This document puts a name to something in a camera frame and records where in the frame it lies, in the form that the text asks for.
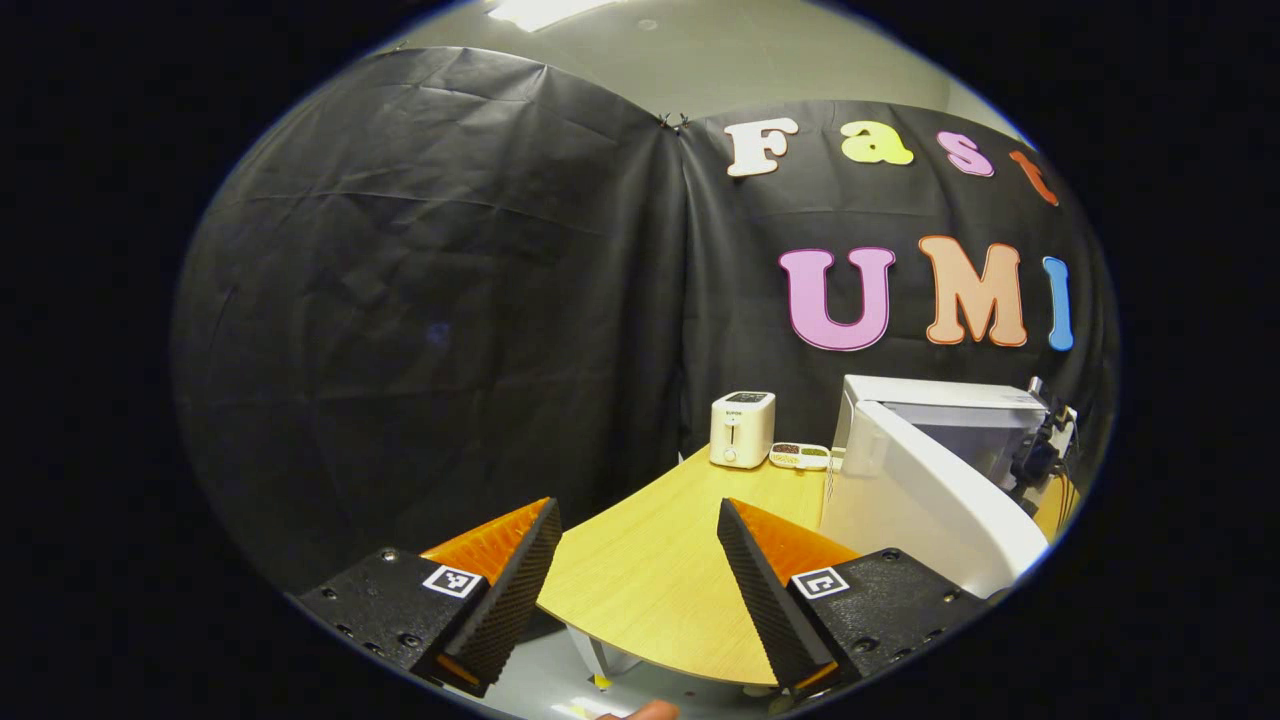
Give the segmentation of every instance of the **yellow letter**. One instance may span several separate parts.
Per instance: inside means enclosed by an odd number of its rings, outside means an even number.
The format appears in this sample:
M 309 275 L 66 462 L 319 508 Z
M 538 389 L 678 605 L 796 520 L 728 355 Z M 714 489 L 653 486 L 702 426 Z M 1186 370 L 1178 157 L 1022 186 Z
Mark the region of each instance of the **yellow letter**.
M 769 131 L 769 133 L 762 135 L 764 131 Z M 724 128 L 724 132 L 733 138 L 733 164 L 728 167 L 728 174 L 740 178 L 772 173 L 778 169 L 777 160 L 769 160 L 764 156 L 765 150 L 778 158 L 787 154 L 787 138 L 778 131 L 795 135 L 800 131 L 800 126 L 791 118 L 777 118 Z
M 988 247 L 987 265 L 980 279 L 969 256 L 952 237 L 922 237 L 920 252 L 933 261 L 933 283 L 937 288 L 937 319 L 924 333 L 931 342 L 956 345 L 964 341 L 964 328 L 956 318 L 959 305 L 964 309 L 974 342 L 982 342 L 995 311 L 996 324 L 991 328 L 991 342 L 1004 347 L 1027 343 L 1023 299 L 1018 288 L 1016 250 L 1000 242 Z
M 846 123 L 840 128 L 840 135 L 849 137 L 840 143 L 840 151 L 858 163 L 884 160 L 891 165 L 906 165 L 915 159 L 915 155 L 902 146 L 897 131 L 883 123 L 870 120 Z

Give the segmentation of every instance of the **finger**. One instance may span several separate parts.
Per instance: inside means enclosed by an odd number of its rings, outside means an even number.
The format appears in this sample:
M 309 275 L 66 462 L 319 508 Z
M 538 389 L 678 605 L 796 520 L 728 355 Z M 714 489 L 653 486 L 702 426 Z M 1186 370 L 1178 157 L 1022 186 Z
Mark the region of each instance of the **finger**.
M 676 720 L 677 717 L 680 717 L 678 707 L 664 700 L 654 700 L 628 715 L 627 720 Z

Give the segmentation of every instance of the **ceiling light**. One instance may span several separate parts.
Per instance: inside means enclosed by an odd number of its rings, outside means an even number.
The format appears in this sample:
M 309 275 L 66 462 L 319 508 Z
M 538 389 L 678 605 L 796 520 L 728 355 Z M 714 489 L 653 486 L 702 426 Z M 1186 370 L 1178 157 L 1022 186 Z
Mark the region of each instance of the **ceiling light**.
M 552 23 L 572 18 L 602 5 L 612 5 L 620 0 L 507 0 L 499 8 L 489 10 L 489 17 L 497 20 L 511 20 L 525 32 L 541 29 Z

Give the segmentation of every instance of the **blue letter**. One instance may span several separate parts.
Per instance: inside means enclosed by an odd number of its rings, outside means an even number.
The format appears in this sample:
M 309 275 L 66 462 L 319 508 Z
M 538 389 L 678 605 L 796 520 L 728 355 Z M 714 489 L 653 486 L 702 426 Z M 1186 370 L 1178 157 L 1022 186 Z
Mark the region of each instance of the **blue letter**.
M 1057 258 L 1044 259 L 1048 287 L 1053 291 L 1053 329 L 1048 333 L 1048 346 L 1066 352 L 1075 345 L 1071 337 L 1071 300 L 1066 295 L 1066 263 Z

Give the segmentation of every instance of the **hand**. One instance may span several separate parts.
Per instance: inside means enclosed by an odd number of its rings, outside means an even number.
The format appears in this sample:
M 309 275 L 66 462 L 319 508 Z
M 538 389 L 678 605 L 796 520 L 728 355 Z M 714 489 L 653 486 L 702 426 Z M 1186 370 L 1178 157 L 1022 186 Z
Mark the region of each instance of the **hand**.
M 680 717 L 678 707 L 664 700 L 654 700 L 626 717 L 604 714 L 595 720 L 676 720 L 677 717 Z

